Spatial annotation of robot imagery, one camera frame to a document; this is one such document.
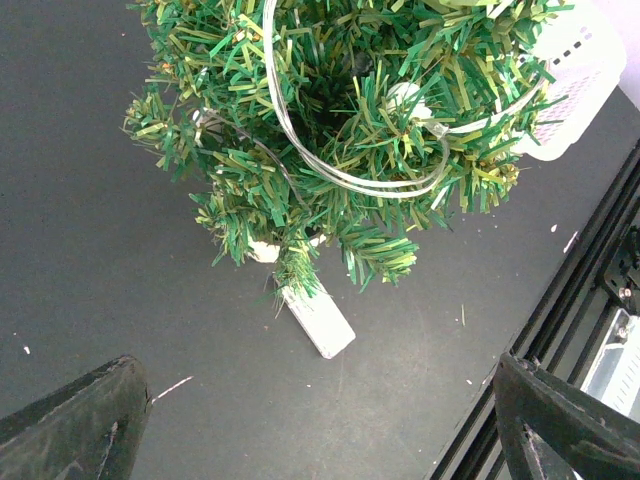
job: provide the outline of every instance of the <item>black metal frame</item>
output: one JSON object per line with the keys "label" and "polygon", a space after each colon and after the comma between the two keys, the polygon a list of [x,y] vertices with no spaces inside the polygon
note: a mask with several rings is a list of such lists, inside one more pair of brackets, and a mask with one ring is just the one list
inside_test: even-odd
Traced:
{"label": "black metal frame", "polygon": [[[603,267],[615,254],[631,220],[640,208],[640,142],[635,146],[604,198],[583,229],[558,274],[552,280],[531,318],[513,342],[510,352],[531,362],[542,362],[554,373],[588,309],[600,312],[592,322],[586,345],[573,364],[567,382],[584,374],[594,348],[604,335],[605,320],[617,305],[597,282]],[[449,443],[432,480],[495,479],[504,466],[500,450],[494,387],[489,382],[455,438]]]}
{"label": "black metal frame", "polygon": [[127,479],[150,411],[142,365],[113,360],[0,420],[0,478]]}
{"label": "black metal frame", "polygon": [[493,387],[513,480],[640,479],[640,425],[538,365],[500,358]]}

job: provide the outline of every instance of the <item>white plastic base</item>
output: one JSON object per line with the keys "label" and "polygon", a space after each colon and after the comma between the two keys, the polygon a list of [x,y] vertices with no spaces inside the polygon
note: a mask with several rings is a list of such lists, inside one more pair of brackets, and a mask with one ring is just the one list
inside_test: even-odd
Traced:
{"label": "white plastic base", "polygon": [[[317,247],[325,240],[324,235],[319,235],[311,240],[311,244]],[[278,245],[265,242],[252,241],[251,248],[253,254],[249,256],[260,263],[275,263],[280,254]],[[295,295],[289,288],[282,289],[282,296],[291,313],[324,358],[335,357],[356,338],[351,325],[322,284],[313,298],[308,295]]]}

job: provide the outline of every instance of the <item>debris speck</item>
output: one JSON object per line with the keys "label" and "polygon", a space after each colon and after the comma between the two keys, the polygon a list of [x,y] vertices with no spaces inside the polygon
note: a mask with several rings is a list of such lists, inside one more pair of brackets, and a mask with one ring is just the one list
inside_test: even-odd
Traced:
{"label": "debris speck", "polygon": [[564,247],[564,249],[562,250],[562,253],[567,253],[569,251],[569,249],[571,248],[571,245],[573,244],[576,238],[578,238],[577,231],[576,233],[573,234],[573,237],[571,237],[571,240],[569,240],[569,243],[567,243],[566,247]]}
{"label": "debris speck", "polygon": [[493,371],[489,372],[489,373],[487,374],[487,376],[486,376],[486,377],[484,377],[484,380],[482,381],[482,385],[484,385],[485,383],[487,383],[487,381],[491,378],[492,374],[493,374]]}
{"label": "debris speck", "polygon": [[180,380],[178,383],[176,383],[173,387],[171,388],[167,388],[164,392],[162,392],[160,395],[158,395],[156,398],[154,398],[153,400],[151,400],[151,404],[156,403],[156,400],[160,400],[162,397],[164,397],[167,393],[172,392],[173,390],[175,390],[176,388],[178,388],[180,385],[187,383],[189,380],[191,380],[193,378],[193,375],[191,375],[190,377],[187,377],[183,380]]}

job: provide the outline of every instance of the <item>green pine needles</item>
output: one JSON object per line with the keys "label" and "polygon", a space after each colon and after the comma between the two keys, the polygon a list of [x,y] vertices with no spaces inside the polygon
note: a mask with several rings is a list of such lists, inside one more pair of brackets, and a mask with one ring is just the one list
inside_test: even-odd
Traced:
{"label": "green pine needles", "polygon": [[[535,139],[536,114],[549,106],[536,85],[553,80],[530,52],[543,22],[569,7],[282,0],[273,39],[264,38],[264,0],[137,0],[131,8],[141,12],[155,56],[124,129],[174,180],[202,181],[204,193],[191,196],[196,221],[220,242],[220,255],[240,264],[252,240],[281,245],[277,281],[313,294],[314,233],[341,246],[354,282],[380,276],[396,284],[416,261],[408,229],[446,226],[454,195],[463,210],[481,212],[508,198],[518,178],[512,149],[525,135]],[[387,198],[311,168],[274,111],[265,41],[273,42],[277,81],[306,149],[360,180],[430,176],[433,188]],[[403,82],[417,93],[391,105],[391,89]],[[420,105],[432,118],[416,118]],[[459,128],[474,122],[476,129]],[[450,130],[436,138],[433,125]]]}

